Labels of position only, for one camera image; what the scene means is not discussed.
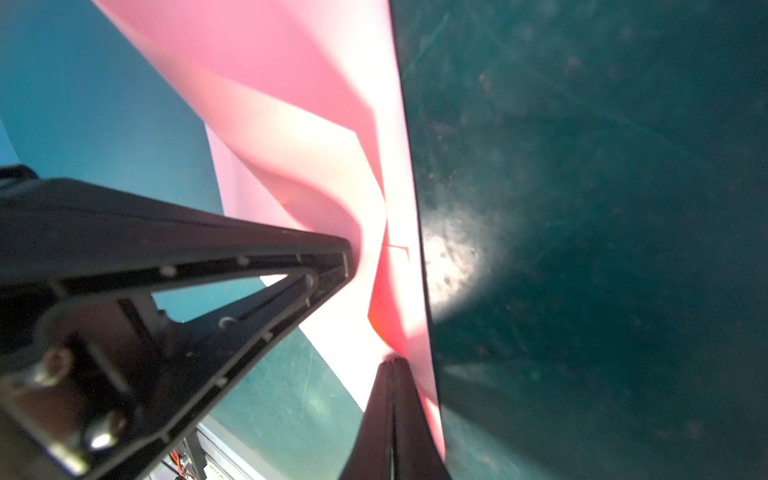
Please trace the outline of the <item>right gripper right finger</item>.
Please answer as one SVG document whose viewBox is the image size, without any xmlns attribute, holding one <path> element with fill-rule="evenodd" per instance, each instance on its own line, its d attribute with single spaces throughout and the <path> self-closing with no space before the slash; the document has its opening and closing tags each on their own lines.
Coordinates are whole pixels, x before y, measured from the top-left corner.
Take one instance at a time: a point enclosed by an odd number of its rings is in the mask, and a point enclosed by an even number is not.
<svg viewBox="0 0 768 480">
<path fill-rule="evenodd" d="M 394 478 L 449 479 L 425 417 L 410 366 L 392 361 L 394 401 Z"/>
</svg>

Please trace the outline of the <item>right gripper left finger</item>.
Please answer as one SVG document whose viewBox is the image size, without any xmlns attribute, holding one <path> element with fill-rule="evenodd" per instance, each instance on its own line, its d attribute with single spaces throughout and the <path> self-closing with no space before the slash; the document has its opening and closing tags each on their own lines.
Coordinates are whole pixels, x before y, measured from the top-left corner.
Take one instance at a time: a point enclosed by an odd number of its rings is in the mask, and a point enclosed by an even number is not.
<svg viewBox="0 0 768 480">
<path fill-rule="evenodd" d="M 394 473 L 394 401 L 392 361 L 377 370 L 366 410 L 341 480 L 387 480 Z"/>
</svg>

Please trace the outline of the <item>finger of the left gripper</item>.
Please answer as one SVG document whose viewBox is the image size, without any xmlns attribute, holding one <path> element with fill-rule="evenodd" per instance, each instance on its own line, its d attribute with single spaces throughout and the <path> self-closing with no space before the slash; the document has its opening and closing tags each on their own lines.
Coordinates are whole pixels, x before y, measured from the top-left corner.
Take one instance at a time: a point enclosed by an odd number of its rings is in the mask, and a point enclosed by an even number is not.
<svg viewBox="0 0 768 480">
<path fill-rule="evenodd" d="M 4 167 L 2 477 L 144 477 L 353 274 L 340 237 Z"/>
</svg>

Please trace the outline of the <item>pink square paper sheet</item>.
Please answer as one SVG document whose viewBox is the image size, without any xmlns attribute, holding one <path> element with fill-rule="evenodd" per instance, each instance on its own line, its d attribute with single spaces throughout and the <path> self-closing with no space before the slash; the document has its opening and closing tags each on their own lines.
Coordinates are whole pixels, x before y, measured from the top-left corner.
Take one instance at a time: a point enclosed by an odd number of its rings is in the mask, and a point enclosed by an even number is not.
<svg viewBox="0 0 768 480">
<path fill-rule="evenodd" d="M 204 122 L 228 216 L 347 239 L 353 279 L 303 323 L 359 405 L 406 358 L 445 447 L 386 1 L 101 1 Z"/>
</svg>

